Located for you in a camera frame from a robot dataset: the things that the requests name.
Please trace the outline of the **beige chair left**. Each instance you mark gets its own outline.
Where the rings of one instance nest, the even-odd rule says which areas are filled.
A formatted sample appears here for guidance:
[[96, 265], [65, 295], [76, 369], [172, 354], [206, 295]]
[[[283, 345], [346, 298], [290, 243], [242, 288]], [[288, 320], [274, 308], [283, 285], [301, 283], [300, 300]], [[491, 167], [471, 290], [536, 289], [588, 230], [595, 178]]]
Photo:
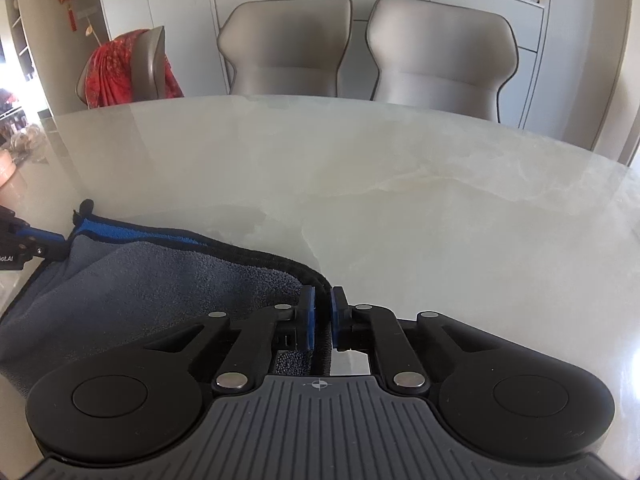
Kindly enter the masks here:
[[237, 96], [335, 98], [352, 36], [352, 0], [240, 4], [218, 36]]

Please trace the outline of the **beige chair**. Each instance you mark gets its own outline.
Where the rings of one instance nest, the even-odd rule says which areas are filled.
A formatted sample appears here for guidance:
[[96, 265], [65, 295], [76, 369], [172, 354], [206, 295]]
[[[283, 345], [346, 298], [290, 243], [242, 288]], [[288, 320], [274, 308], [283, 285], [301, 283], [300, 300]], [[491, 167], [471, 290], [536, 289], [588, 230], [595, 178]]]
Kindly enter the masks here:
[[335, 98], [352, 36], [352, 0], [240, 4], [218, 36], [237, 96]]
[[371, 99], [498, 122], [499, 94], [518, 71], [502, 16], [423, 0], [376, 0], [366, 31], [378, 69]]

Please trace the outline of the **clear snack bag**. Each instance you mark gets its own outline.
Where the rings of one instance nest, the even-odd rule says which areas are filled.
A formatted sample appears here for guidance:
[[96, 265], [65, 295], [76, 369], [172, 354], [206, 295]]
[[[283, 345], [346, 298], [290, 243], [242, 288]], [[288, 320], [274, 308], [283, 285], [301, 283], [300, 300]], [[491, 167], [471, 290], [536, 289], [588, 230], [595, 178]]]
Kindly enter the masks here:
[[18, 130], [9, 141], [2, 145], [2, 150], [10, 154], [12, 162], [19, 167], [25, 162], [41, 164], [46, 162], [47, 136], [40, 125], [31, 124]]

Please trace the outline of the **beige chair right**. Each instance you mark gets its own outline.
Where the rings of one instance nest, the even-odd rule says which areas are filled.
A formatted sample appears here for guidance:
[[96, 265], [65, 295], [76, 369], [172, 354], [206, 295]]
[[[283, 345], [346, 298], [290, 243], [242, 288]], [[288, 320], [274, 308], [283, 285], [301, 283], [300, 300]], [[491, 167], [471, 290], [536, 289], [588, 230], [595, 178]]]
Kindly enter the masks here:
[[499, 94], [518, 71], [502, 16], [423, 0], [376, 0], [366, 31], [378, 69], [371, 99], [498, 122]]

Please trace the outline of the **blue and grey towel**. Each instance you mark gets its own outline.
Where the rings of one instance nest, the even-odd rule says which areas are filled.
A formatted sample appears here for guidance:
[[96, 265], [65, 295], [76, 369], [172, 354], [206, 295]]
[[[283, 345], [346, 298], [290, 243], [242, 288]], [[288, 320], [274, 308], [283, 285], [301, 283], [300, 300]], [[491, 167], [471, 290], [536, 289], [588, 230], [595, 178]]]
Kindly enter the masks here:
[[58, 367], [213, 311], [233, 321], [316, 291], [314, 351], [278, 372], [329, 373], [330, 284], [303, 263], [189, 231], [73, 216], [63, 261], [40, 265], [1, 315], [1, 374], [20, 393]]

